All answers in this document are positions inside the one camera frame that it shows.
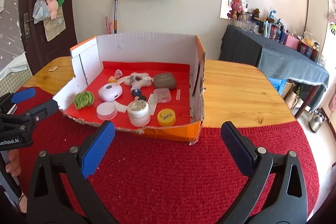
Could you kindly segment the person's left hand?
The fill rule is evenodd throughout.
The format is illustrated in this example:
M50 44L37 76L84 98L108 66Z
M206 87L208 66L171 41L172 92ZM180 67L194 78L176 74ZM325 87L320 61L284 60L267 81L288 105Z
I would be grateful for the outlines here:
M6 164L6 172L12 176L19 176L21 174L19 150L13 149L8 152L9 162Z

